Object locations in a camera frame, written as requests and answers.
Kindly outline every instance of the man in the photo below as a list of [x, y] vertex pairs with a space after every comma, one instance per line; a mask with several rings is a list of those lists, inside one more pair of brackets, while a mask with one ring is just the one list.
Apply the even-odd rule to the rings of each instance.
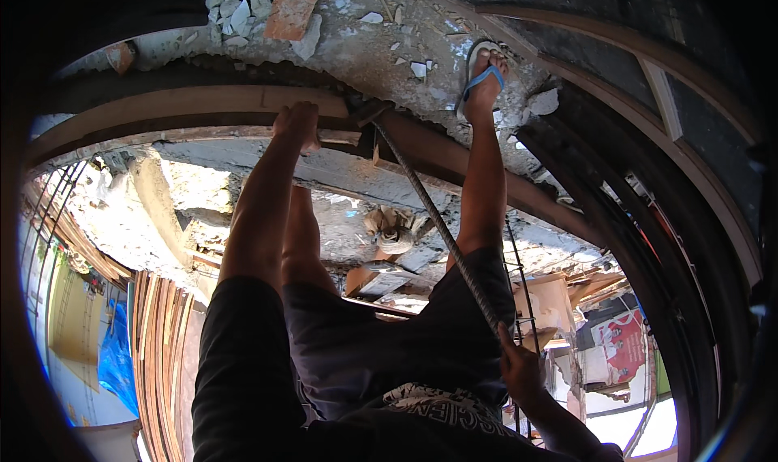
[[[470, 88], [464, 109], [473, 142], [457, 244], [511, 322], [506, 182], [492, 121], [507, 64], [496, 51], [475, 58], [474, 75], [495, 70]], [[292, 186], [300, 151], [317, 148], [316, 120], [310, 103], [278, 115], [235, 208], [201, 336], [194, 459], [620, 460], [544, 391], [537, 355], [514, 345], [504, 324], [494, 337], [451, 259], [408, 321], [379, 321], [338, 296], [319, 260], [310, 192]], [[290, 356], [326, 421], [301, 428]], [[507, 394], [553, 452], [502, 425]]]

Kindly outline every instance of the stack of wooden planks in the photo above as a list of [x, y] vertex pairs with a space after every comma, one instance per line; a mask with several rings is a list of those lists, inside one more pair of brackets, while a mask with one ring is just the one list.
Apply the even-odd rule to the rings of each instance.
[[155, 462], [184, 462], [181, 363], [192, 294], [150, 272], [135, 275], [130, 349], [143, 435]]

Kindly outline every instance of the hand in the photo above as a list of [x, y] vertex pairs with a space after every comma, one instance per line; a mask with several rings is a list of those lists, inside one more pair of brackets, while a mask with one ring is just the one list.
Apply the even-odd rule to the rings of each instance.
[[321, 148], [316, 137], [316, 123], [319, 120], [319, 107], [309, 102], [295, 103], [289, 107], [281, 107], [276, 121], [273, 122], [273, 136], [284, 136], [287, 139], [299, 139], [300, 151]]
[[513, 343], [505, 323], [500, 322], [497, 331], [502, 345], [502, 378], [505, 379], [508, 394], [524, 409], [541, 399], [545, 393], [545, 370], [541, 368], [541, 360], [537, 354]]

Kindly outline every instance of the foot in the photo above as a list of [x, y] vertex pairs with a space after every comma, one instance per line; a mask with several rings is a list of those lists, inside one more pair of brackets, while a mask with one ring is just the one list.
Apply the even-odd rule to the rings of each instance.
[[[482, 48], [475, 56], [475, 67], [471, 78], [481, 75], [481, 72], [490, 65], [497, 67], [503, 79], [508, 76], [508, 63], [505, 55], [495, 49], [489, 51]], [[464, 104], [464, 116], [468, 121], [470, 123], [480, 120], [492, 121], [494, 102], [501, 90], [500, 81], [494, 75], [489, 75], [483, 82], [471, 88], [468, 101]]]

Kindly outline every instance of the blue tarp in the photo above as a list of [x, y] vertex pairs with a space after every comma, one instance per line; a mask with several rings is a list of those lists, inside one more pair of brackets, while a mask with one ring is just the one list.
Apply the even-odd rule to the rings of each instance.
[[[115, 300], [111, 299], [109, 308], [113, 309]], [[97, 365], [97, 380], [100, 385], [119, 397], [124, 406], [133, 415], [138, 416], [138, 396], [135, 393], [135, 375], [132, 371], [130, 342], [127, 339], [126, 304], [116, 305], [113, 316], [113, 334], [111, 327], [105, 332], [103, 346], [100, 348], [100, 363]]]

